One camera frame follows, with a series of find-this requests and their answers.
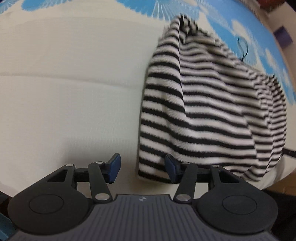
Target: teal object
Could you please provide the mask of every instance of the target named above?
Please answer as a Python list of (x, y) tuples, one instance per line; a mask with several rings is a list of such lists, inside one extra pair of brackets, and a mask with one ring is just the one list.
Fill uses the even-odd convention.
[(16, 232), (9, 218), (0, 213), (0, 240), (6, 241)]

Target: black and white striped fabric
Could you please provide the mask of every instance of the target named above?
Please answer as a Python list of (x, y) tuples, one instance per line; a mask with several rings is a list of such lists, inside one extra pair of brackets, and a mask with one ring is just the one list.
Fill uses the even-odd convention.
[(169, 153), (259, 181), (280, 160), (285, 137), (286, 101), (275, 76), (246, 66), (219, 39), (176, 17), (148, 69), (139, 175), (170, 183)]

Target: black strap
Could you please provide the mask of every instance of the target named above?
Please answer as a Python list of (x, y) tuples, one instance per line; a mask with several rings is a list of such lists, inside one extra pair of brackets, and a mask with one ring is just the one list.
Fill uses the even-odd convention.
[[(244, 49), (242, 48), (242, 46), (241, 46), (241, 44), (240, 44), (240, 42), (239, 42), (240, 39), (243, 40), (243, 42), (244, 42), (245, 45), (246, 45), (246, 48), (247, 48), (246, 53), (244, 53)], [(246, 41), (245, 38), (243, 38), (243, 37), (238, 37), (238, 38), (237, 38), (237, 45), (238, 45), (238, 47), (240, 48), (240, 51), (242, 52), (242, 55), (243, 55), (242, 58), (241, 58), (241, 61), (244, 61), (245, 57), (247, 56), (247, 54), (248, 54), (248, 52), (249, 52), (248, 42)]]
[(287, 148), (283, 148), (283, 155), (288, 155), (290, 157), (296, 158), (296, 151), (290, 150), (290, 149), (287, 149)]

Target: white mattress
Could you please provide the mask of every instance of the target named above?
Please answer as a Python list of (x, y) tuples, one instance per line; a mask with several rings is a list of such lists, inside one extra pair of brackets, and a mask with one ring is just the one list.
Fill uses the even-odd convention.
[[(66, 163), (122, 158), (112, 194), (173, 194), (136, 175), (145, 72), (166, 22), (110, 0), (0, 15), (0, 191), (14, 196)], [(207, 29), (207, 24), (199, 25)], [(293, 148), (295, 105), (286, 147)], [(283, 158), (258, 188), (296, 168)], [(89, 195), (86, 184), (80, 190)], [(196, 196), (207, 190), (197, 184)]]

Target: purple object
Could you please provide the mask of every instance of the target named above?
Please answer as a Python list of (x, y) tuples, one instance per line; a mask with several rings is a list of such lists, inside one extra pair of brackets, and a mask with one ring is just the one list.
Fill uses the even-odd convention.
[(289, 35), (289, 33), (287, 32), (284, 26), (277, 29), (274, 32), (274, 35), (282, 49), (284, 49), (285, 47), (287, 47), (289, 44), (293, 42), (291, 36)]

